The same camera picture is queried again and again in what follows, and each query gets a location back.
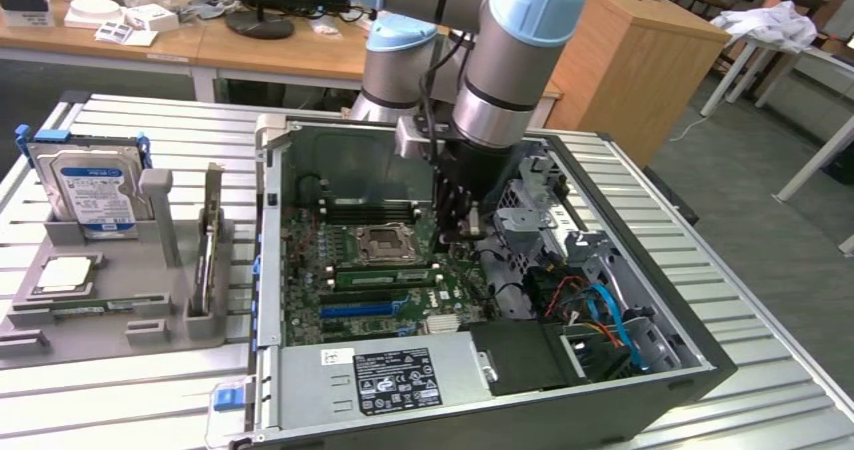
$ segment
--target hard drive label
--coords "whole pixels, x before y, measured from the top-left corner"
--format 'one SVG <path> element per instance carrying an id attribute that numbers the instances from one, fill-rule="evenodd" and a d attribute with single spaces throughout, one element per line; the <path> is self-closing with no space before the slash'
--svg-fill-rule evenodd
<path id="1" fill-rule="evenodd" d="M 360 410 L 365 415 L 442 405 L 440 381 L 426 348 L 356 355 Z"/>
<path id="2" fill-rule="evenodd" d="M 137 220 L 131 199 L 122 193 L 122 170 L 66 167 L 61 173 L 78 222 L 107 232 L 130 229 Z"/>

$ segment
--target white cloth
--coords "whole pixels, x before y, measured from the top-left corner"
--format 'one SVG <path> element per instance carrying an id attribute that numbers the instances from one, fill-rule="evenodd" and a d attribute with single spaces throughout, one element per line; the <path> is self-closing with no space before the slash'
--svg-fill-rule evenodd
<path id="1" fill-rule="evenodd" d="M 796 12 L 792 2 L 746 12 L 721 12 L 712 24 L 733 35 L 728 46 L 749 36 L 788 53 L 807 49 L 817 34 L 813 21 Z"/>

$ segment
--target cpu socket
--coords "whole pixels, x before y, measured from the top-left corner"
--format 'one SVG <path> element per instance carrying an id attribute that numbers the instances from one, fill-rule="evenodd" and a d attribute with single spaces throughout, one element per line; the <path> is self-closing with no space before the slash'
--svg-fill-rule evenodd
<path id="1" fill-rule="evenodd" d="M 416 260 L 413 232 L 404 224 L 357 229 L 360 255 L 366 263 L 412 262 Z"/>

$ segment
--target monitor stand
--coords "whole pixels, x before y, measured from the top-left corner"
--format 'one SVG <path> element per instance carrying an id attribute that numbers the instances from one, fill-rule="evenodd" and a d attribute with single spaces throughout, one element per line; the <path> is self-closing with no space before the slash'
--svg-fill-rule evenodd
<path id="1" fill-rule="evenodd" d="M 226 25 L 241 35 L 263 40 L 287 38 L 294 33 L 294 24 L 282 15 L 265 13 L 265 6 L 255 11 L 239 11 L 226 15 Z"/>

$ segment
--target blue pcie slot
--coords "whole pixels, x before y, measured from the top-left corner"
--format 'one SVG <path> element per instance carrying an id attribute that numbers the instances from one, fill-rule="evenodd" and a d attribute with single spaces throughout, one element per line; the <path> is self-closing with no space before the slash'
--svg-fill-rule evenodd
<path id="1" fill-rule="evenodd" d="M 357 305 L 353 307 L 326 307 L 321 309 L 321 318 L 372 317 L 393 314 L 394 307 L 392 303 Z"/>

